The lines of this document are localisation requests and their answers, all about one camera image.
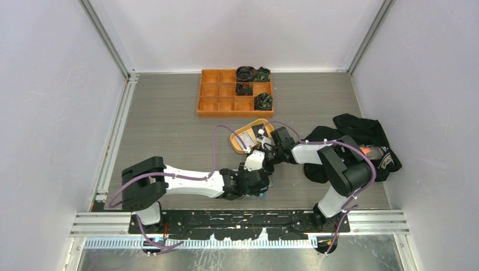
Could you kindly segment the blue leather card holder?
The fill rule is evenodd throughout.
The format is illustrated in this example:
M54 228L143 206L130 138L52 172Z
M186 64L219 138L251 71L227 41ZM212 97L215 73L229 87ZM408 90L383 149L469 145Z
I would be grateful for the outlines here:
M264 196L266 196L267 191L269 190L269 188L271 188L271 187L273 186L273 184L274 184L273 181L269 181L269 183L268 183L267 186L265 186L265 187L263 187L263 188L261 188L261 189L259 190L259 195L258 195L258 197L264 197Z

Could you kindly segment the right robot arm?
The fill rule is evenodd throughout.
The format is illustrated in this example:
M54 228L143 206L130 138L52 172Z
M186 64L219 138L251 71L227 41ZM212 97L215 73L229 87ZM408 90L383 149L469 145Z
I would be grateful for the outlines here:
M263 167L274 171L280 163L313 164L324 170L330 188L313 208L313 223L317 230L329 231L336 216L358 192L375 180L377 171L359 145L349 136L321 142L296 141L285 127L271 132L273 144L265 144Z

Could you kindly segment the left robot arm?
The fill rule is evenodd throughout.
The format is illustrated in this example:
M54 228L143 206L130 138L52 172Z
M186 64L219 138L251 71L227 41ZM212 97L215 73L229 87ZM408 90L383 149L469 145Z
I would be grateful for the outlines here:
M164 228L159 199L164 195L201 195L208 198L237 200L261 196L270 187L269 174L263 169L248 171L223 168L211 173L186 171L165 165L161 156L153 156L124 169L121 173L121 206L139 215L144 228L158 233Z

